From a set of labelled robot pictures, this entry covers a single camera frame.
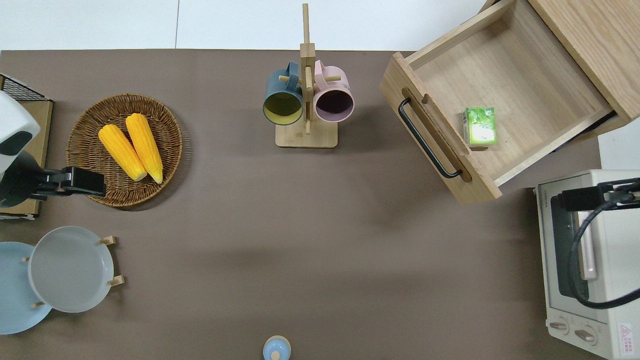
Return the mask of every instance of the oven knob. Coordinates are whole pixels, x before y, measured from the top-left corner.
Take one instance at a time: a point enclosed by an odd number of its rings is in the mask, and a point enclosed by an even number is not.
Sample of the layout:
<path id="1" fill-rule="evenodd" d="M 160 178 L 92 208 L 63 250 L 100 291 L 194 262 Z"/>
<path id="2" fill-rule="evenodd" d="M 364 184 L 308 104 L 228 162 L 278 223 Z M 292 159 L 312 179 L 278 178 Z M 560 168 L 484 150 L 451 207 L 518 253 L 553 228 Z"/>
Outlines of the oven knob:
<path id="1" fill-rule="evenodd" d="M 589 330 L 593 331 L 592 327 L 587 326 L 587 328 Z M 595 331 L 593 331 L 593 333 L 591 333 L 591 332 L 589 332 L 587 330 L 580 329 L 580 330 L 574 331 L 574 333 L 575 333 L 575 335 L 577 337 L 579 337 L 580 339 L 588 342 L 590 345 L 596 345 L 597 339 L 596 339 L 596 336 L 595 336 Z"/>
<path id="2" fill-rule="evenodd" d="M 561 322 L 550 322 L 549 327 L 560 331 L 566 330 L 566 324 Z"/>
<path id="3" fill-rule="evenodd" d="M 547 320 L 547 326 L 549 326 L 551 329 L 555 329 L 555 330 L 558 330 L 559 332 L 562 332 L 564 335 L 567 335 L 569 333 L 569 325 L 566 319 L 563 317 L 559 317 L 554 322 L 550 322 L 549 320 Z"/>

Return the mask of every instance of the wooden drawer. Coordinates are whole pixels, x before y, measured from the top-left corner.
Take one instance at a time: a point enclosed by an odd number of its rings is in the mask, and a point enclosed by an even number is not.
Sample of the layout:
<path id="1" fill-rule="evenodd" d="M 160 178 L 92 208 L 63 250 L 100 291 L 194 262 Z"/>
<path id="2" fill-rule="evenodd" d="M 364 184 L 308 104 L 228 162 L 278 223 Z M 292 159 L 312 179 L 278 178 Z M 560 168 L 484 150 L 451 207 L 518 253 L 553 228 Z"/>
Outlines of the wooden drawer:
<path id="1" fill-rule="evenodd" d="M 501 184 L 612 112 L 526 0 L 394 54 L 380 90 L 463 204 L 500 197 Z M 461 137 L 462 111 L 476 106 L 495 108 L 499 143 L 485 151 Z"/>

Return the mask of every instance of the light blue lid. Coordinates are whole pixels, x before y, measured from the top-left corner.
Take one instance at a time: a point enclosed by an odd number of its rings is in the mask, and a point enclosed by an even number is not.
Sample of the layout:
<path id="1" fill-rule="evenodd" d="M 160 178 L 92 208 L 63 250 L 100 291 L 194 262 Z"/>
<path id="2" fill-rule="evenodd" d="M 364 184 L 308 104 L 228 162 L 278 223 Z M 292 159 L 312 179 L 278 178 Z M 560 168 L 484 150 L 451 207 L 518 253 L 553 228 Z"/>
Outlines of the light blue lid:
<path id="1" fill-rule="evenodd" d="M 264 344 L 262 356 L 264 360 L 289 360 L 289 356 L 291 356 L 291 345 L 283 336 L 272 336 Z"/>

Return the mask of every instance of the wire rack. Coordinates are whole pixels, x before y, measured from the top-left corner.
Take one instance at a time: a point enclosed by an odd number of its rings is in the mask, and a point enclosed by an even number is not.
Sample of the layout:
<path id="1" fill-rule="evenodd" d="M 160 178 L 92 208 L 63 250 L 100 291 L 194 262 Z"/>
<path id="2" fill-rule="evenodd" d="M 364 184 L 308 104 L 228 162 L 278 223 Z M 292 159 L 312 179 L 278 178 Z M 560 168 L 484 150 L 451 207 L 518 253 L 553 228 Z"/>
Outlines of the wire rack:
<path id="1" fill-rule="evenodd" d="M 16 101 L 51 101 L 41 93 L 3 74 L 0 74 L 0 90 Z"/>

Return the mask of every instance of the blue mug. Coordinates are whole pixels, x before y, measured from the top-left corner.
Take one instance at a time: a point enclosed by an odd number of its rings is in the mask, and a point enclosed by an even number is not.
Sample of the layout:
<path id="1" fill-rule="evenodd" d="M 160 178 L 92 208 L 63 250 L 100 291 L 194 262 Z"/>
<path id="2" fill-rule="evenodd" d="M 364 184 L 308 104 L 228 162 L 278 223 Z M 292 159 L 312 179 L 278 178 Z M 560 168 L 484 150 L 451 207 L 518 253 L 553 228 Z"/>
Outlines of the blue mug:
<path id="1" fill-rule="evenodd" d="M 264 116 L 276 125 L 291 125 L 302 117 L 302 88 L 298 83 L 300 66 L 293 61 L 286 69 L 276 70 L 267 80 L 262 103 Z M 281 81 L 280 76 L 287 76 Z"/>

